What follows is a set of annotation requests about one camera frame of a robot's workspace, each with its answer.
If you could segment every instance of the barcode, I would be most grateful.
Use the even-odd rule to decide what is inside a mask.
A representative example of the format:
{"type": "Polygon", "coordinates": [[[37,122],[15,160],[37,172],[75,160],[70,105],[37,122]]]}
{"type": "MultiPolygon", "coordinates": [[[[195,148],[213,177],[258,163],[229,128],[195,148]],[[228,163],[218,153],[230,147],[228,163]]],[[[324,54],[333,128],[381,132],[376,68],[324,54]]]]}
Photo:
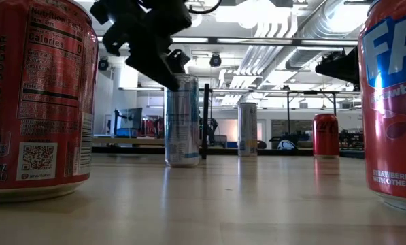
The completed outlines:
{"type": "Polygon", "coordinates": [[[83,113],[80,147],[76,149],[76,152],[79,152],[79,155],[75,156],[73,175],[87,174],[89,172],[89,167],[91,164],[91,150],[92,115],[83,113]]]}

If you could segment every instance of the qr code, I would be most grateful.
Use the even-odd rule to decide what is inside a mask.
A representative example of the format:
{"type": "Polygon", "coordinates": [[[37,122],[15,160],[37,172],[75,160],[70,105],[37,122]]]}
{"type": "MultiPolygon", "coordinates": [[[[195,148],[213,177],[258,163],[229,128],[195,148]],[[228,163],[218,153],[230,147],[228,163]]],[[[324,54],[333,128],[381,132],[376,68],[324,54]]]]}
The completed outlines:
{"type": "Polygon", "coordinates": [[[17,180],[54,178],[57,153],[57,143],[20,142],[17,180]]]}
{"type": "Polygon", "coordinates": [[[23,146],[23,170],[49,170],[53,167],[54,146],[23,146]]]}

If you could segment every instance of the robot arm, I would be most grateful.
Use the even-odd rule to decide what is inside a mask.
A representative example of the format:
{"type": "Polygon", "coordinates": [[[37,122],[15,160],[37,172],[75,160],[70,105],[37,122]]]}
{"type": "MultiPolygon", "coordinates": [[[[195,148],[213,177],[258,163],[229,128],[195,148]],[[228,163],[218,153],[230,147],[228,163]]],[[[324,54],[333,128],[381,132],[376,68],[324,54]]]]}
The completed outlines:
{"type": "Polygon", "coordinates": [[[113,22],[103,36],[103,44],[110,54],[120,56],[119,49],[128,44],[130,57],[126,64],[175,91],[178,82],[174,74],[184,73],[184,65],[190,58],[181,50],[170,51],[171,36],[191,26],[190,13],[210,13],[222,0],[203,12],[188,10],[186,1],[99,0],[90,12],[102,25],[109,20],[113,22]]]}

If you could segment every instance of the black cable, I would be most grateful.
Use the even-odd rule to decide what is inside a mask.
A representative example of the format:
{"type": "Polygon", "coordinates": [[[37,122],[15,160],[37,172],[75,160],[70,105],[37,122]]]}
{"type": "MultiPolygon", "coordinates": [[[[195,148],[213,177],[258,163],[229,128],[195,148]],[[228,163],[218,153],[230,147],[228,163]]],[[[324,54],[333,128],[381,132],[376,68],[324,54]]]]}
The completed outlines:
{"type": "Polygon", "coordinates": [[[191,14],[210,14],[213,11],[217,10],[219,8],[219,6],[221,6],[222,0],[218,0],[218,3],[213,6],[213,8],[209,9],[209,10],[202,10],[202,11],[197,11],[197,10],[193,10],[192,6],[189,7],[189,12],[191,14]]]}

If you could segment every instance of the nutrition facts label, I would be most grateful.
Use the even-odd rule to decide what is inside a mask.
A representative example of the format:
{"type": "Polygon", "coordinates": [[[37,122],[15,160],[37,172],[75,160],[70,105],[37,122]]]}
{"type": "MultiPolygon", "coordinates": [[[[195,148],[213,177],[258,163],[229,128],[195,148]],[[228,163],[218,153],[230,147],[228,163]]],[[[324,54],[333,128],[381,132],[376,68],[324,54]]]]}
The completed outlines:
{"type": "Polygon", "coordinates": [[[19,118],[78,121],[83,31],[84,25],[59,12],[29,8],[19,118]]]}

